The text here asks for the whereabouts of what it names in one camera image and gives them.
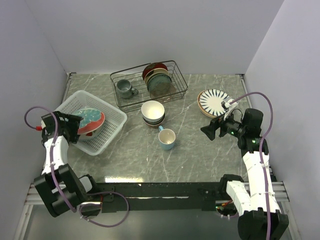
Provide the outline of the red teal flower plate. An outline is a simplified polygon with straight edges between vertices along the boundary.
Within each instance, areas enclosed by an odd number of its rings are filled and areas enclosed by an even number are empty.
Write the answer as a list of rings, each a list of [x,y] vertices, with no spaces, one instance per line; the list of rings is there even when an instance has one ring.
[[[106,119],[102,111],[90,107],[76,110],[72,114],[82,117],[78,129],[79,135],[92,132],[100,126],[103,126]]]

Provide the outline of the watermelon pattern plate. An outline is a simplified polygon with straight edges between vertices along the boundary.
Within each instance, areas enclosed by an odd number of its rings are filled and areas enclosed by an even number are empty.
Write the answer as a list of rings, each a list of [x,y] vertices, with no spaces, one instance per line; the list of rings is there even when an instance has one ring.
[[[97,128],[97,129],[95,129],[95,130],[93,130],[91,132],[81,134],[79,139],[81,141],[85,141],[85,140],[89,140],[89,139],[95,138],[96,136],[99,135],[99,133],[101,132],[102,129],[103,129],[103,126],[100,126],[99,128]]]

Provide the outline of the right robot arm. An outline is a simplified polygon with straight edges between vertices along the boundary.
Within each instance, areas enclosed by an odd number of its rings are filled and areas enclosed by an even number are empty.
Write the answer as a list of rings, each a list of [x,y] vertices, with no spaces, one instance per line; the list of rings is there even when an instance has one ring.
[[[211,141],[216,131],[221,138],[226,134],[237,138],[249,190],[240,177],[224,175],[218,192],[223,199],[231,198],[238,212],[237,229],[242,240],[279,240],[289,226],[272,186],[268,144],[261,137],[263,116],[260,110],[248,108],[240,122],[233,114],[222,115],[200,129]]]

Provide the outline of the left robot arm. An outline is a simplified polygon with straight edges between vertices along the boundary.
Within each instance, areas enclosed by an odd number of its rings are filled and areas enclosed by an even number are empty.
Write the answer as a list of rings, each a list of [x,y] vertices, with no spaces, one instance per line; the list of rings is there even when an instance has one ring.
[[[81,117],[54,111],[41,118],[41,142],[46,158],[44,169],[33,184],[50,215],[58,217],[69,210],[75,211],[86,200],[97,199],[99,188],[88,175],[77,177],[68,164],[69,146],[80,138]]]

